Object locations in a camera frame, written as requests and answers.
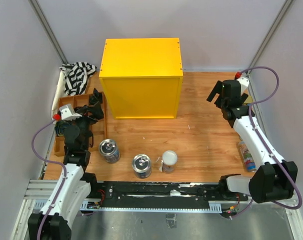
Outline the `blue label tin can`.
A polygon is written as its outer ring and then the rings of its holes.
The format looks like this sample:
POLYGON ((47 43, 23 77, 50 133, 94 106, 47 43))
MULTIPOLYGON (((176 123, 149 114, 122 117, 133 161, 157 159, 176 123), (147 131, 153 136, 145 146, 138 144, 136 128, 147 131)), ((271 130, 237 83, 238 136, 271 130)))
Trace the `blue label tin can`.
POLYGON ((113 139, 104 139, 99 144, 98 151, 107 163, 114 164, 120 160, 120 151, 113 139))

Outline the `dark blue tin can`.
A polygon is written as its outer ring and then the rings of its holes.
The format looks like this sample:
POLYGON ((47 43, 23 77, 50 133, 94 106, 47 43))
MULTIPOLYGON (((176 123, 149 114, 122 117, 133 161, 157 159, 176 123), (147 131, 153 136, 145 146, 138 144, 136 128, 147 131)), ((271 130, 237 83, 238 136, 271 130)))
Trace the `dark blue tin can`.
POLYGON ((138 154, 132 160, 132 168, 139 179, 148 178, 152 173, 151 159, 146 154, 138 154))

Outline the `white lid clear jar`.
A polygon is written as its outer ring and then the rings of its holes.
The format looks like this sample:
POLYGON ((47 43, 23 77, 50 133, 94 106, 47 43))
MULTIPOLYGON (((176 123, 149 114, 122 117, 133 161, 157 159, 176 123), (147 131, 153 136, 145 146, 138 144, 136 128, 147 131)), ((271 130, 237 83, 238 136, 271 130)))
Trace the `white lid clear jar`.
POLYGON ((174 151, 165 151, 161 157, 161 166, 159 168, 159 171, 166 174, 172 173, 175 170, 175 165, 177 161, 178 156, 174 151))

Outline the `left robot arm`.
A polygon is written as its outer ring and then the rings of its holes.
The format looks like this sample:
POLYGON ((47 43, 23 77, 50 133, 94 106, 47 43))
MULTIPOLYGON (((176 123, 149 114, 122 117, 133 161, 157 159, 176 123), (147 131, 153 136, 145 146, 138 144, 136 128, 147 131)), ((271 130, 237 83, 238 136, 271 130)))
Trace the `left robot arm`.
POLYGON ((94 135, 90 126, 104 118, 101 103, 84 105, 74 109, 71 104, 63 105, 52 118, 53 122, 68 122, 63 130, 64 158, 60 177, 39 213, 28 219, 28 233, 31 240, 69 240, 72 225, 86 197, 98 194, 96 175, 87 173, 90 148, 94 135))

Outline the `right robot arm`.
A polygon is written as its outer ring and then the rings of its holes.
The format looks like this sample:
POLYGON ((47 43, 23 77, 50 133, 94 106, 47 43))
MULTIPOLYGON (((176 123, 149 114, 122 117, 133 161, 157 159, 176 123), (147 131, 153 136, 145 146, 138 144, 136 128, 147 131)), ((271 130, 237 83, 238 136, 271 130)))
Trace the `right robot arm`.
POLYGON ((294 194, 298 167, 276 151, 261 130, 255 113, 245 104, 248 85, 246 77, 217 81, 206 99, 214 101, 221 110, 223 118, 244 141, 256 166, 252 177, 222 176, 218 195, 223 200, 230 200, 236 193, 242 193, 251 196, 256 203, 290 199, 294 194))

